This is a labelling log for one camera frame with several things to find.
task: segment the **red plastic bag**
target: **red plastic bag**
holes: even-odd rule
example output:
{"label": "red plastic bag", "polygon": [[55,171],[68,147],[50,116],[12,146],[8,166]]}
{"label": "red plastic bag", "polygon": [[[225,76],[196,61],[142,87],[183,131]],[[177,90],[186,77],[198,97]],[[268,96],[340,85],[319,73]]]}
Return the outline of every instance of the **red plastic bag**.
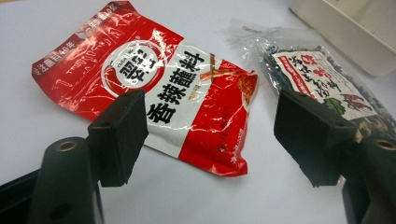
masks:
{"label": "red plastic bag", "polygon": [[143,89],[146,146],[216,175],[248,172],[241,150],[257,75],[198,49],[127,1],[106,5],[34,63],[32,76],[52,101],[89,120],[118,95]]}

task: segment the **white container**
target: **white container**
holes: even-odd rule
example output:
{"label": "white container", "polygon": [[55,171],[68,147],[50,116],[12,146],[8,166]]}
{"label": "white container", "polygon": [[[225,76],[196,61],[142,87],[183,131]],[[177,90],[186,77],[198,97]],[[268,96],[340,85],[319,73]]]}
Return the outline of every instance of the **white container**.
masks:
{"label": "white container", "polygon": [[294,0],[290,8],[369,74],[396,71],[395,0]]}

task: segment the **wrinkled plastic wrapper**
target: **wrinkled plastic wrapper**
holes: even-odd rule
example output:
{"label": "wrinkled plastic wrapper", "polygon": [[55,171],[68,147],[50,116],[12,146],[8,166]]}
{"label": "wrinkled plastic wrapper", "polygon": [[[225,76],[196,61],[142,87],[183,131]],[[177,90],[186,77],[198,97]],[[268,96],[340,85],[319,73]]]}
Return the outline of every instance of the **wrinkled plastic wrapper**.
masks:
{"label": "wrinkled plastic wrapper", "polygon": [[247,67],[264,77],[276,96],[281,89],[307,94],[356,124],[356,141],[369,135],[396,138],[396,121],[364,84],[330,54],[314,30],[269,28],[233,20],[232,43]]}
{"label": "wrinkled plastic wrapper", "polygon": [[127,1],[107,4],[34,63],[32,76],[52,101],[89,120],[118,95],[143,89],[146,146],[216,175],[248,172],[241,150],[257,75],[197,48]]}

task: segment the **clear plastic bag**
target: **clear plastic bag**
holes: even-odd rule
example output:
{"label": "clear plastic bag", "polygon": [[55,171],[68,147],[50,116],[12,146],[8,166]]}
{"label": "clear plastic bag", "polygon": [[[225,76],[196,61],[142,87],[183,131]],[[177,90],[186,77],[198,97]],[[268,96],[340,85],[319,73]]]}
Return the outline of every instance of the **clear plastic bag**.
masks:
{"label": "clear plastic bag", "polygon": [[396,121],[375,96],[331,55],[314,30],[262,27],[233,20],[232,43],[243,50],[249,69],[281,89],[305,93],[355,123],[356,140],[368,135],[396,138]]}

